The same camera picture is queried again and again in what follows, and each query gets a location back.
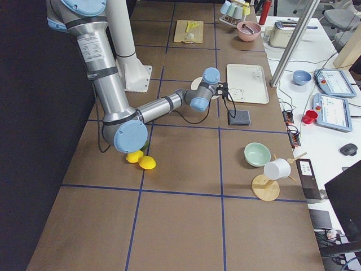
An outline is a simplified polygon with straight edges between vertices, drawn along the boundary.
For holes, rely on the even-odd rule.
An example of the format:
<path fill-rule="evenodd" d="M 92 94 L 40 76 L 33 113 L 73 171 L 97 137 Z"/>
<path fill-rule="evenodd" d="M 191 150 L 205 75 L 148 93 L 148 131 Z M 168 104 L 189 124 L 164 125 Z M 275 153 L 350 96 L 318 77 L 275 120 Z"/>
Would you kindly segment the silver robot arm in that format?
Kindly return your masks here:
<path fill-rule="evenodd" d="M 133 108 L 126 92 L 145 92 L 152 72 L 135 52 L 125 1 L 47 1 L 51 29 L 75 36 L 104 111 L 104 140 L 118 151 L 140 150 L 148 138 L 146 123 L 184 104 L 203 112 L 217 95 L 220 73 L 207 68 L 195 90 L 179 89 L 174 94 Z"/>

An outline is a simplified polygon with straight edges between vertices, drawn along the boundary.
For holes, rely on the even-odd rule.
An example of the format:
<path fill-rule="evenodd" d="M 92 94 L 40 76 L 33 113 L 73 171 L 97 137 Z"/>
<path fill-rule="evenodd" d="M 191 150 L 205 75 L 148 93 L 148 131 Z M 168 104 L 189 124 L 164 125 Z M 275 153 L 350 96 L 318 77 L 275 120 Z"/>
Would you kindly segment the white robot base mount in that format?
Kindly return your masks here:
<path fill-rule="evenodd" d="M 143 65 L 138 58 L 124 64 L 125 90 L 128 92 L 146 93 L 151 73 L 152 66 Z"/>

